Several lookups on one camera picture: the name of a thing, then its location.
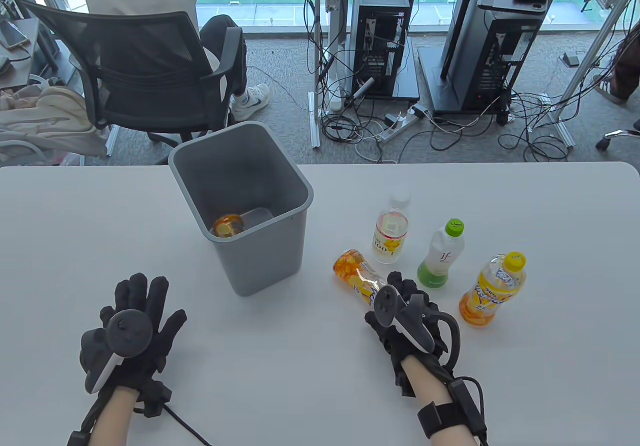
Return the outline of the person's left hand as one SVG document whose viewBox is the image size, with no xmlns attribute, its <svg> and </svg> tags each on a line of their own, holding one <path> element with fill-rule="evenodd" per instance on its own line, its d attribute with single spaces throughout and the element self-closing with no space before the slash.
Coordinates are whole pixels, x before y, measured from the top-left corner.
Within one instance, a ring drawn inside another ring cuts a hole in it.
<svg viewBox="0 0 640 446">
<path fill-rule="evenodd" d="M 161 373 L 179 330 L 187 320 L 183 309 L 163 319 L 169 281 L 142 273 L 119 282 L 114 306 L 101 309 L 101 326 L 83 333 L 80 365 L 87 393 L 124 387 L 153 392 L 153 376 Z"/>
</svg>

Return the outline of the person's right hand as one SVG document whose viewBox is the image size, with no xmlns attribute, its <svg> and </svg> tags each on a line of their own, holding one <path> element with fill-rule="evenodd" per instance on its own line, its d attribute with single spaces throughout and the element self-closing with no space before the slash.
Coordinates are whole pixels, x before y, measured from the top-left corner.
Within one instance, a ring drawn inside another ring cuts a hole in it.
<svg viewBox="0 0 640 446">
<path fill-rule="evenodd" d="M 406 302 L 414 294 L 420 295 L 425 305 L 434 311 L 438 310 L 438 306 L 430 301 L 429 295 L 418 289 L 416 282 L 410 279 L 403 279 L 402 273 L 398 271 L 391 272 L 387 276 L 387 283 L 395 287 L 402 299 Z M 400 387 L 403 396 L 415 397 L 413 386 L 410 384 L 409 375 L 402 367 L 402 361 L 409 356 L 414 356 L 425 368 L 434 375 L 442 384 L 449 384 L 454 380 L 452 372 L 443 367 L 440 358 L 444 352 L 448 352 L 448 346 L 442 340 L 441 330 L 437 324 L 427 324 L 426 329 L 430 332 L 434 339 L 433 353 L 421 352 L 413 343 L 411 343 L 402 333 L 398 332 L 393 325 L 391 327 L 382 327 L 375 318 L 375 313 L 370 311 L 365 314 L 365 321 L 372 327 L 377 334 L 384 350 L 390 354 L 391 364 L 395 375 L 395 384 Z"/>
</svg>

